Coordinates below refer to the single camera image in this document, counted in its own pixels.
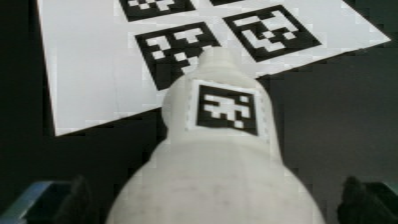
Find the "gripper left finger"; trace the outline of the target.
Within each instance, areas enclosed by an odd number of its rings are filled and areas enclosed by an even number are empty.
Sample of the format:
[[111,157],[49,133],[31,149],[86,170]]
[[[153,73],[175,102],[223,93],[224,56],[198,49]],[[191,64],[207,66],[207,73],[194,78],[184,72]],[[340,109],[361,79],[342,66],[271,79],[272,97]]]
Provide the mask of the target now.
[[27,187],[0,224],[93,224],[93,194],[88,180],[38,181]]

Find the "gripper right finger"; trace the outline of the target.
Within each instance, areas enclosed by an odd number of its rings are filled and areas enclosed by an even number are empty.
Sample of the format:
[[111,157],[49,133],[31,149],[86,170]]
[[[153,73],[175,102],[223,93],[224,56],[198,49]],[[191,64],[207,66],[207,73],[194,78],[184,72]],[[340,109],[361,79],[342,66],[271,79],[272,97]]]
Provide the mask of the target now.
[[398,183],[347,178],[340,224],[398,224]]

